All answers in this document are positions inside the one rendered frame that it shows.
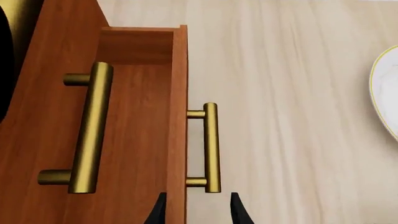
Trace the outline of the white plate with yellow rim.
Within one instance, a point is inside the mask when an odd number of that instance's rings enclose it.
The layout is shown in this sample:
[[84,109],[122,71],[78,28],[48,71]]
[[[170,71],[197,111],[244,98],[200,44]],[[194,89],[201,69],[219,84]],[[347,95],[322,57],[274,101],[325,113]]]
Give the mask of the white plate with yellow rim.
[[398,45],[388,48],[374,61],[369,94],[381,123],[398,141]]

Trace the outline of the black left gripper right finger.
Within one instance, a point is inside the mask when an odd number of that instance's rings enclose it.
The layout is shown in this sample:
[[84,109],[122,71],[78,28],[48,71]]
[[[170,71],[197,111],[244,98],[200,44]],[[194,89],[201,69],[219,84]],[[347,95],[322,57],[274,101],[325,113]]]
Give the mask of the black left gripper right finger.
[[254,224],[237,192],[231,193],[230,210],[233,224]]

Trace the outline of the black and gold round object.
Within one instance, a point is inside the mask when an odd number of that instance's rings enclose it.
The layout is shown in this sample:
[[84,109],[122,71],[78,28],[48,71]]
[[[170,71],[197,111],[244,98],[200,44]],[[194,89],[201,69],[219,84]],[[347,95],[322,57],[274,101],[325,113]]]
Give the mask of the black and gold round object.
[[44,0],[0,0],[0,123],[6,117]]

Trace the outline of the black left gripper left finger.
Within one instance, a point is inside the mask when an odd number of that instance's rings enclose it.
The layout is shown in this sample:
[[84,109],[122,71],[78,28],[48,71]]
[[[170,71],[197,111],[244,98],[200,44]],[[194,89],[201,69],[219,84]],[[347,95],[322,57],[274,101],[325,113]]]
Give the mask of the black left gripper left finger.
[[165,224],[165,210],[167,204],[167,193],[161,192],[154,204],[149,216],[143,224]]

